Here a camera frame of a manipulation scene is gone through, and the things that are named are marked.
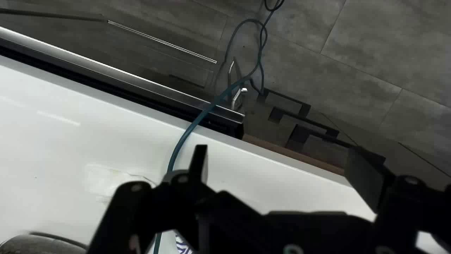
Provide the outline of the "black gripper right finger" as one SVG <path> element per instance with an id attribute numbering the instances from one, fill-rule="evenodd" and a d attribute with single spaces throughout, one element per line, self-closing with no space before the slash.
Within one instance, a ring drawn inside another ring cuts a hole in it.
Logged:
<path id="1" fill-rule="evenodd" d="M 371 254 L 423 254 L 421 231 L 450 251 L 450 184 L 439 190 L 414 175 L 395 175 L 383 156 L 361 146 L 350 149 L 346 179 L 377 214 L 367 247 Z"/>

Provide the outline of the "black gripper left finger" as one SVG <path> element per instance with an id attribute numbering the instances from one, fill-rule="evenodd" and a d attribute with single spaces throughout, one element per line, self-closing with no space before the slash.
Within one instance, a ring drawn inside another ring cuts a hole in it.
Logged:
<path id="1" fill-rule="evenodd" d="M 87 254 L 146 254 L 170 230 L 195 254 L 263 252 L 261 216 L 202 180 L 206 159 L 202 144 L 188 169 L 170 172 L 158 186 L 120 184 Z"/>

